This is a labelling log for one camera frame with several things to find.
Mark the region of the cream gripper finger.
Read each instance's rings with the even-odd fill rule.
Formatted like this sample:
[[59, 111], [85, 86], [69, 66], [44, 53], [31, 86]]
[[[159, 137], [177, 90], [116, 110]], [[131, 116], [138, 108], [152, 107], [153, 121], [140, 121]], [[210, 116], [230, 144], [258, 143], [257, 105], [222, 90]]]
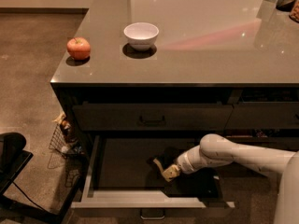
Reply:
[[158, 170], [160, 171], [160, 173], [164, 172], [164, 168], [161, 164], [161, 162], [158, 159], [153, 159], [153, 163], [157, 166]]

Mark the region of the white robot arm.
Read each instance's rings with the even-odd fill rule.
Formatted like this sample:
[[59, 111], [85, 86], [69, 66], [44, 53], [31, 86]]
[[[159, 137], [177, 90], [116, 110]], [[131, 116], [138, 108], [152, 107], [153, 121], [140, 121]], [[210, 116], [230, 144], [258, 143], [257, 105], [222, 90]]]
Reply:
[[274, 224], [299, 224], [299, 152], [238, 144], [212, 133], [175, 158], [163, 154], [152, 162], [167, 182], [181, 174], [190, 175], [203, 168], [233, 162], [267, 177], [277, 174], [279, 190]]

